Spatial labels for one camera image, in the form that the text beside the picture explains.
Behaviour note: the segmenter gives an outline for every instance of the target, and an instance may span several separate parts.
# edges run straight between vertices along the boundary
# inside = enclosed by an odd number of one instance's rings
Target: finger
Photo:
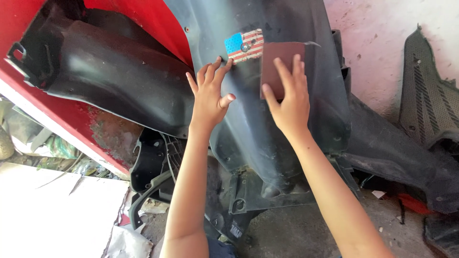
[[[277,57],[274,59],[274,66],[276,66],[280,80],[284,86],[285,94],[287,95],[289,92],[293,91],[293,77],[280,58]]]
[[[274,96],[274,92],[271,89],[271,87],[268,84],[263,84],[261,86],[264,98],[266,99],[266,102],[268,103],[269,110],[271,113],[275,110],[277,110],[280,107],[280,104],[277,102],[276,97]]]
[[[297,81],[301,81],[304,74],[304,68],[302,68],[301,63],[301,56],[299,54],[294,55],[292,75]]]
[[[212,63],[208,63],[205,66],[203,66],[201,69],[199,69],[198,73],[196,74],[196,79],[198,81],[198,85],[202,85],[204,83],[204,75],[206,74],[207,67],[209,67]]]
[[[217,60],[215,61],[215,63],[211,64],[207,68],[206,80],[204,82],[210,83],[211,81],[213,81],[213,77],[215,75],[215,71],[220,67],[221,64],[222,64],[222,57],[218,56]]]
[[[232,65],[233,65],[233,59],[230,58],[228,59],[228,62],[226,62],[226,65],[217,71],[217,73],[215,74],[215,77],[213,78],[213,81],[216,84],[221,85],[223,82],[223,78],[225,77],[226,73],[231,69]]]
[[[188,79],[188,83],[190,84],[193,94],[196,96],[196,93],[198,92],[198,85],[196,85],[195,80],[193,79],[190,73],[186,73],[186,78]]]
[[[236,97],[228,93],[225,95],[225,97],[220,98],[220,101],[218,101],[218,104],[220,105],[220,108],[227,108],[233,100],[235,100]]]

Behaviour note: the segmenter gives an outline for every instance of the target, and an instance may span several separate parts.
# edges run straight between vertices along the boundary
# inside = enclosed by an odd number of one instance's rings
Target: white wall
[[[331,28],[341,30],[352,92],[391,122],[398,120],[403,45],[418,23],[442,79],[459,80],[459,0],[324,2]]]

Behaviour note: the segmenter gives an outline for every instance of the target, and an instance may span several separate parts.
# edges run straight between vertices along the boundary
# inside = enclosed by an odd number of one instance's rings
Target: concrete floor
[[[383,227],[381,237],[396,257],[435,258],[423,242],[424,216],[406,211],[401,225],[400,206],[396,200],[378,200],[370,191],[363,191],[362,205],[375,224]],[[164,234],[167,213],[148,217],[142,234],[154,244]],[[336,258],[338,247],[317,205],[271,209],[254,218],[247,235],[251,244],[241,243],[241,258]]]

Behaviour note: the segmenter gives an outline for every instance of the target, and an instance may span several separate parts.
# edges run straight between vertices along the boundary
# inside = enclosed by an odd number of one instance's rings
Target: tire
[[[14,145],[10,136],[0,126],[0,160],[7,159],[14,154]]]

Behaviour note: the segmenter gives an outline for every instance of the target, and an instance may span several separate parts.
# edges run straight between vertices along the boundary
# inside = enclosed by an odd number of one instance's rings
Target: worn sticker
[[[246,33],[236,33],[225,39],[226,53],[233,63],[258,58],[263,53],[263,32],[260,28]]]
[[[233,234],[236,238],[240,238],[242,236],[242,230],[237,226],[236,222],[233,221],[231,224],[231,229],[229,230],[231,234]]]

